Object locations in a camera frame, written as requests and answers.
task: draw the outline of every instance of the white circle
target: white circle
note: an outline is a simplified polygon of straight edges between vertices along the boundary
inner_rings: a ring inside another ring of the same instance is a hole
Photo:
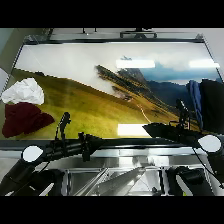
[[[222,144],[219,138],[214,135],[206,135],[198,140],[201,147],[207,152],[217,152]]]
[[[43,153],[43,150],[38,146],[31,145],[24,149],[23,159],[27,162],[33,162]]]

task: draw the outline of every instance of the maroon cloth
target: maroon cloth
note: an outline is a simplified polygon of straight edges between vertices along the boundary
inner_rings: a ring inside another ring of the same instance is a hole
[[[54,122],[54,118],[31,103],[5,105],[5,124],[2,134],[13,137],[24,132],[29,134]]]

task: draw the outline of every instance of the white cloth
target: white cloth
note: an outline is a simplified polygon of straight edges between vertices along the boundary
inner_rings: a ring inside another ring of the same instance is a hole
[[[16,82],[5,90],[1,98],[4,103],[11,101],[13,103],[27,102],[41,105],[44,103],[44,92],[34,78],[28,78]]]

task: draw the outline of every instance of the dark blue cloth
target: dark blue cloth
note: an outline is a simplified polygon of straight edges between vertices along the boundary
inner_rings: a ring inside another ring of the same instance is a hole
[[[196,113],[197,120],[199,122],[199,126],[203,128],[203,119],[201,113],[201,92],[200,92],[200,84],[196,81],[190,80],[189,81],[189,92],[191,99],[194,104],[194,109]]]

